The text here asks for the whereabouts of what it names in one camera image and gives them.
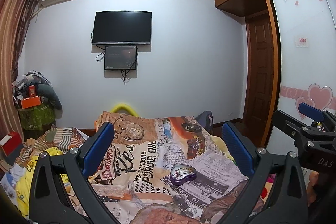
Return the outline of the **purple heart-shaped jewelry box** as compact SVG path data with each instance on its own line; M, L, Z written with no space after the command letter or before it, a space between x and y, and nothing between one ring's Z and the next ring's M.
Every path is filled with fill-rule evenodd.
M173 185L183 185L197 178L197 170L189 165L175 164L170 171L170 181Z

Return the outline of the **red box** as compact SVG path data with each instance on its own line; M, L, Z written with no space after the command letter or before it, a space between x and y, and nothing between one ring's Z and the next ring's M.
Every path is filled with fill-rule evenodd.
M22 149L22 138L18 132L12 131L1 139L0 146L5 156L9 156L16 149Z

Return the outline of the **green patterned cloth pile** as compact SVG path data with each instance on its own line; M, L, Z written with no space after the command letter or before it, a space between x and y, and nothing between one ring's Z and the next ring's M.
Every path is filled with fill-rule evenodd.
M42 130L43 126L55 121L53 108L44 103L27 109L18 109L18 113L24 130Z

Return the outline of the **orange box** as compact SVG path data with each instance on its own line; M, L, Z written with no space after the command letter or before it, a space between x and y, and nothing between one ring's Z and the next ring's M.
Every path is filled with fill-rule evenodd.
M41 104L40 96L34 96L29 98L24 98L21 100L21 108L27 109L35 106L39 106Z

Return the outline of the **newspaper print bed blanket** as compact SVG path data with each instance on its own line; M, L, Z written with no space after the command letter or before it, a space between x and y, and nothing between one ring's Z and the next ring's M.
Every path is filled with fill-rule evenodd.
M146 119L104 112L96 121L96 132L104 122L113 125L114 138L88 181L118 223L217 223L249 180L226 143L211 136L193 117ZM17 209L15 187L28 157L51 147L65 154L80 148L89 137L76 128L56 127L28 138L10 171L14 176L11 198ZM194 167L197 178L173 185L170 171L175 164ZM72 187L68 197L84 215Z

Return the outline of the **yellow round chair back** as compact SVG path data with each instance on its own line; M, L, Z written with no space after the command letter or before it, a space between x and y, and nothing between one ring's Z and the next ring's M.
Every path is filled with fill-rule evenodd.
M127 113L128 115L137 117L138 113L132 108L131 106L125 104L125 103L118 103L114 105L111 110L111 113Z

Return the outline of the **dark blue bag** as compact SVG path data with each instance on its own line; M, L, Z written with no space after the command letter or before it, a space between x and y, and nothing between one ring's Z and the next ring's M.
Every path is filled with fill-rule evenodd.
M199 114L195 120L209 133L213 131L213 114L210 110L204 111Z

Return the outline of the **white sliding door with hearts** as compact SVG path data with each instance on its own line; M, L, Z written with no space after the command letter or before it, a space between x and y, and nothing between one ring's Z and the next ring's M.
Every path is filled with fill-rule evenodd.
M272 0L278 25L277 108L310 125L298 107L335 113L335 0Z

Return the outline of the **striped brown curtain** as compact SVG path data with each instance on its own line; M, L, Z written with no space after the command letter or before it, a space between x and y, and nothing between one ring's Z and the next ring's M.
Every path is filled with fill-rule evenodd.
M12 83L18 77L19 57L39 0L1 0L1 137L22 127L14 106Z

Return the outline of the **small black wall monitor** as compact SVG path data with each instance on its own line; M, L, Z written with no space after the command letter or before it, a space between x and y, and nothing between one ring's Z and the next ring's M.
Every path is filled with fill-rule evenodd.
M112 45L105 47L105 71L132 71L137 69L136 45Z

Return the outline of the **black wall television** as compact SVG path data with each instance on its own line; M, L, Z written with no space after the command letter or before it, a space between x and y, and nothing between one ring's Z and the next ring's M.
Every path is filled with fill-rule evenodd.
M92 44L150 44L151 27L151 11L98 11Z

